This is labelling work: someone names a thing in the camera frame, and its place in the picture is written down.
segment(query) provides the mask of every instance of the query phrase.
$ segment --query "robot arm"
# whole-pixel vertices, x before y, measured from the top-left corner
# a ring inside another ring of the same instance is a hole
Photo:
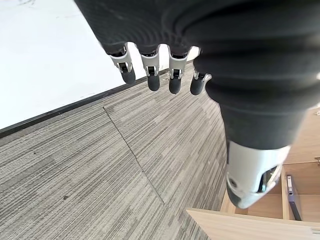
[[[317,0],[75,0],[127,84],[136,44],[152,91],[159,44],[169,47],[169,90],[181,86],[191,46],[190,91],[218,102],[227,144],[227,191],[247,208],[272,189],[308,108],[320,102]]]

